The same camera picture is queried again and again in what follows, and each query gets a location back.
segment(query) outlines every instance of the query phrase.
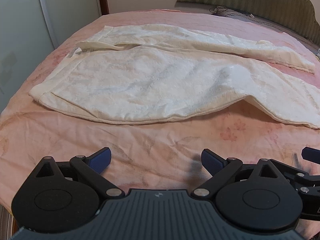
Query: pink bedsheet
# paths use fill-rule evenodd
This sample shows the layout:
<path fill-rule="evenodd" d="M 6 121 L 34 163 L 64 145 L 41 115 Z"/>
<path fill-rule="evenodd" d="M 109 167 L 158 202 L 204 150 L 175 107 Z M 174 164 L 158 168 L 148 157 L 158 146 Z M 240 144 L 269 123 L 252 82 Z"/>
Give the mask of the pink bedsheet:
<path fill-rule="evenodd" d="M 102 16 L 82 28 L 52 52 L 11 98 L 0 117 L 0 203 L 11 211 L 11 201 L 43 156 L 68 161 L 110 147 L 112 161 L 103 176 L 127 191 L 131 188 L 192 190 L 210 177 L 202 168 L 201 151 L 256 163 L 273 158 L 320 174 L 320 165 L 301 158 L 305 146 L 320 148 L 320 130 L 286 125 L 244 101 L 227 109 L 181 122 L 147 125 L 109 125 L 60 114 L 37 104 L 29 90 L 41 83 L 77 41 L 104 25 L 163 23 L 187 29 L 231 34 L 249 40 L 268 40 L 288 46 L 316 64 L 316 74 L 273 65 L 320 88 L 320 62 L 297 40 L 253 23 L 206 14 L 169 10 L 125 12 Z M 300 220 L 297 230 L 306 239 L 320 231 L 319 222 Z"/>

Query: bed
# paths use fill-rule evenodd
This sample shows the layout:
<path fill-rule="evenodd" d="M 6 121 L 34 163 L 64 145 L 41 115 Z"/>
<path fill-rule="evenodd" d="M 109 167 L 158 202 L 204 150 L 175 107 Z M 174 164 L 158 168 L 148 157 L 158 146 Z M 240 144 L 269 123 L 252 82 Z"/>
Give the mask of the bed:
<path fill-rule="evenodd" d="M 283 73 L 320 88 L 320 61 L 286 33 L 237 19 L 174 10 L 125 12 L 102 16 L 74 33 L 52 52 L 11 98 L 0 117 L 0 204 L 11 212 L 11 201 L 40 159 L 46 155 L 68 161 L 90 155 L 103 147 L 112 151 L 103 176 L 124 191 L 129 188 L 192 190 L 210 177 L 201 166 L 204 148 L 244 163 L 273 158 L 320 174 L 320 165 L 301 158 L 305 147 L 320 148 L 320 131 L 273 120 L 244 101 L 208 115 L 179 122 L 144 125 L 111 125 L 51 111 L 36 103 L 28 92 L 41 83 L 58 63 L 105 25 L 162 23 L 186 29 L 230 34 L 239 38 L 268 40 L 287 46 L 316 65 L 315 74 L 270 64 Z M 297 231 L 311 239 L 320 223 L 300 220 Z"/>

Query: logo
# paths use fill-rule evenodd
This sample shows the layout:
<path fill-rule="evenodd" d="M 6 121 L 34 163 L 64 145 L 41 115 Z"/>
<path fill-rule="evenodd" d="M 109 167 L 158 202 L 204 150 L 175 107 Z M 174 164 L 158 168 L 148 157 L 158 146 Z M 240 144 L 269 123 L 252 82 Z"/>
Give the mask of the logo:
<path fill-rule="evenodd" d="M 158 192 L 158 193 L 155 194 L 155 196 L 156 196 L 156 197 L 162 197 L 163 194 L 162 194 L 161 192 Z"/>

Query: blue gripper pad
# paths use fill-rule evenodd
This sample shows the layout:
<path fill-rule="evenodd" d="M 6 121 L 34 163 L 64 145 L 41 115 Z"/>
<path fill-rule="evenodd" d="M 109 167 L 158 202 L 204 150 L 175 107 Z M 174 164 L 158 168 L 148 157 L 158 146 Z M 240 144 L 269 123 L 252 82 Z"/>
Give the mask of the blue gripper pad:
<path fill-rule="evenodd" d="M 84 162 L 91 169 L 100 174 L 111 162 L 111 150 L 108 147 L 104 147 L 89 157 L 86 157 Z"/>
<path fill-rule="evenodd" d="M 212 176 L 221 171 L 228 164 L 225 159 L 221 158 L 209 149 L 204 149 L 202 151 L 201 163 Z"/>
<path fill-rule="evenodd" d="M 302 150 L 301 156 L 304 160 L 320 164 L 320 151 L 310 147 Z"/>

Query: metal screw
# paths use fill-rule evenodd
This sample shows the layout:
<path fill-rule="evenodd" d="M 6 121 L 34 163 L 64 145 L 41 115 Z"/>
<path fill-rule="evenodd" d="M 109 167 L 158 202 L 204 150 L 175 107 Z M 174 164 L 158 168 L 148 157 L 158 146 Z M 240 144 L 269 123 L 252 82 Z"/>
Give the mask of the metal screw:
<path fill-rule="evenodd" d="M 106 194 L 110 197 L 119 197 L 122 191 L 119 188 L 110 188 L 106 191 Z"/>
<path fill-rule="evenodd" d="M 193 193 L 199 197 L 205 197 L 209 195 L 210 191 L 205 188 L 197 188 L 193 191 Z"/>
<path fill-rule="evenodd" d="M 300 190 L 304 193 L 308 193 L 309 189 L 307 187 L 301 187 Z"/>

